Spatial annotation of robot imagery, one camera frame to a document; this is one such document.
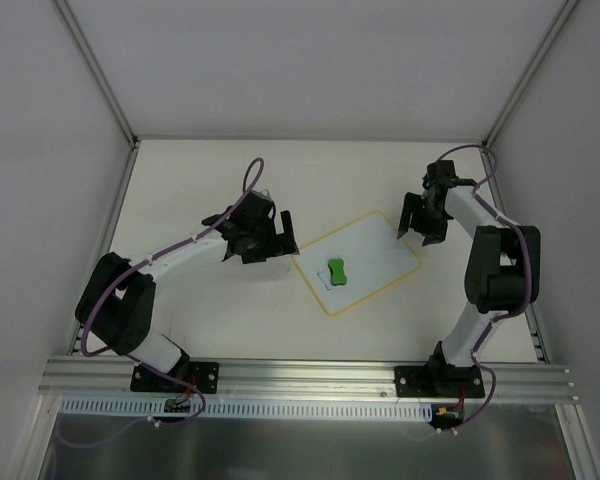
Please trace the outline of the green whiteboard eraser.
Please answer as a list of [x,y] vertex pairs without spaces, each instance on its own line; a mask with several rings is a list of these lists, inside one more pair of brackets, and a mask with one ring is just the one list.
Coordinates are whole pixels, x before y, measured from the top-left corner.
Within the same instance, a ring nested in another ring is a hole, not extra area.
[[334,287],[345,286],[348,277],[345,272],[345,261],[342,258],[331,258],[327,263],[329,269],[329,282]]

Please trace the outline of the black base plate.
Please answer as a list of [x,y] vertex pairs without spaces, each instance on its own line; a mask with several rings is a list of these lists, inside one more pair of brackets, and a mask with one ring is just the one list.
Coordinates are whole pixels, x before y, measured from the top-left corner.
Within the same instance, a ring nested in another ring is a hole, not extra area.
[[141,393],[184,393],[188,386],[195,386],[203,394],[215,394],[219,380],[220,364],[217,362],[192,361],[183,356],[166,374],[159,375],[144,365],[133,370],[130,390]]
[[399,398],[460,398],[485,397],[481,371],[478,367],[429,365],[394,368],[396,394]]

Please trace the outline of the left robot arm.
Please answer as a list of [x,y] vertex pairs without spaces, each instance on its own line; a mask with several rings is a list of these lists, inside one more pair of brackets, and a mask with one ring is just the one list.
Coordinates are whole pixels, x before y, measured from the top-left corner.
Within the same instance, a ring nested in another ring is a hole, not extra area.
[[158,332],[152,322],[161,287],[180,275],[237,256],[245,264],[296,255],[292,217],[269,197],[249,192],[236,205],[202,222],[203,231],[144,258],[114,252],[102,256],[75,309],[85,335],[107,351],[137,362],[134,392],[181,393],[215,390],[218,364],[198,364]]

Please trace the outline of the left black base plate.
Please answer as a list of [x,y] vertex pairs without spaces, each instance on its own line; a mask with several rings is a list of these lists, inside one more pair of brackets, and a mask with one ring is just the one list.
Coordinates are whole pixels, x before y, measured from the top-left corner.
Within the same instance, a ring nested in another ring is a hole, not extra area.
[[144,365],[133,370],[130,390],[141,393],[184,393],[188,386],[195,386],[203,394],[215,394],[219,380],[220,364],[217,362],[192,361],[183,356],[166,374],[159,375]]

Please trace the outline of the left aluminium frame post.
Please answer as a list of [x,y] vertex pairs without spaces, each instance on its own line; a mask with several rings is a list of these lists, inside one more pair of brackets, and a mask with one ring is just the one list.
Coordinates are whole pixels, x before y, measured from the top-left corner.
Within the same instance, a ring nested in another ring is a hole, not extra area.
[[99,258],[109,251],[109,248],[112,245],[123,201],[136,163],[139,139],[131,126],[127,115],[123,111],[71,2],[53,0],[51,5],[95,84],[100,97],[104,101],[107,110],[112,116],[125,143],[125,154],[119,172],[116,175],[113,197],[107,210],[103,230],[98,239],[95,257],[92,262],[92,264],[95,265]]

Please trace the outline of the yellow-framed small whiteboard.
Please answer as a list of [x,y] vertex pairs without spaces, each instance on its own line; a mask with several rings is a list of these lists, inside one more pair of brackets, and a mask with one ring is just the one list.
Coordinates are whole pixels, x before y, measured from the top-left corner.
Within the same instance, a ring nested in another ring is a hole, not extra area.
[[[329,282],[328,260],[342,258],[348,283]],[[421,261],[380,210],[300,248],[293,263],[324,313],[338,316],[417,271]]]

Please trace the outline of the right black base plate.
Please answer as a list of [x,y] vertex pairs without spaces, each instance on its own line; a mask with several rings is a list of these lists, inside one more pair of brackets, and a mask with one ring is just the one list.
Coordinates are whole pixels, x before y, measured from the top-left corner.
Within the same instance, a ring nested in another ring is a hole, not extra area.
[[485,397],[481,371],[478,367],[429,365],[394,368],[396,394],[399,398],[460,398]]

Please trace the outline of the right aluminium frame post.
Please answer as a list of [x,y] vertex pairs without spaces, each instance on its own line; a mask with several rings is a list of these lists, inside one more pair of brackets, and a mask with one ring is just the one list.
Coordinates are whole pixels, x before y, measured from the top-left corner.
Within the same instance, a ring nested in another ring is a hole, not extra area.
[[502,189],[504,181],[502,165],[505,163],[507,156],[501,152],[498,143],[504,138],[509,125],[523,105],[537,76],[543,69],[544,64],[558,42],[564,36],[565,30],[571,23],[573,16],[581,4],[582,1],[578,0],[561,1],[559,3],[558,10],[553,15],[537,46],[532,51],[521,74],[507,96],[502,109],[497,115],[496,120],[482,141],[483,146],[491,147],[498,154],[498,160],[495,160],[495,155],[481,154],[480,157],[485,172],[492,175],[491,179],[488,181],[492,199],[494,200],[495,205],[504,213],[508,213],[508,208],[506,196]]

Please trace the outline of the aluminium frame post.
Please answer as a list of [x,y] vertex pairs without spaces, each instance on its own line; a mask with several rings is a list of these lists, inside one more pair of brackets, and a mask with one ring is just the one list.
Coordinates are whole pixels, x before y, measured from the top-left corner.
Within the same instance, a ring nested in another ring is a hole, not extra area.
[[125,143],[125,154],[119,172],[116,175],[113,197],[107,210],[103,230],[98,239],[95,257],[92,262],[92,264],[95,265],[99,258],[109,251],[109,248],[112,245],[123,201],[136,163],[139,139],[131,126],[127,115],[123,111],[71,2],[53,0],[51,5],[95,84],[100,97],[104,101],[107,110],[112,116]]
[[544,64],[558,42],[564,36],[565,30],[571,23],[573,16],[581,4],[582,1],[578,0],[561,1],[559,3],[558,10],[553,15],[537,46],[532,51],[521,74],[507,96],[502,109],[497,115],[496,120],[482,141],[483,146],[491,147],[498,154],[498,160],[495,160],[495,155],[481,154],[480,157],[485,172],[492,175],[491,179],[488,181],[492,199],[494,200],[495,205],[504,213],[508,213],[508,208],[506,196],[502,189],[504,181],[502,165],[505,163],[507,156],[501,152],[498,143],[504,138],[509,125],[523,105],[537,76],[543,69]]

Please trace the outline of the aluminium mounting rail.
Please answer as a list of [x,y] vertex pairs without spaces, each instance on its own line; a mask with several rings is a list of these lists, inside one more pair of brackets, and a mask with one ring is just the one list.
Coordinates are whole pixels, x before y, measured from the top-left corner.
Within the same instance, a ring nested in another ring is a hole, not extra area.
[[[407,362],[201,359],[220,364],[214,399],[393,401],[394,368]],[[53,356],[38,386],[41,395],[131,395],[135,362],[119,357]],[[482,374],[485,395],[496,403],[574,405],[581,396],[566,366],[496,363]]]

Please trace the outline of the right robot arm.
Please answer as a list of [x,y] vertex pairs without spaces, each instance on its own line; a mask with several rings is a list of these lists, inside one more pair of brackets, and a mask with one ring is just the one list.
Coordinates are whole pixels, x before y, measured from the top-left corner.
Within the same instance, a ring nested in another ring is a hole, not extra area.
[[395,368],[400,398],[483,398],[478,353],[501,322],[524,313],[539,294],[539,229],[490,206],[476,181],[459,177],[453,161],[438,159],[427,167],[422,194],[405,195],[398,234],[414,231],[424,245],[439,244],[450,221],[472,241],[464,274],[467,303],[423,365]]

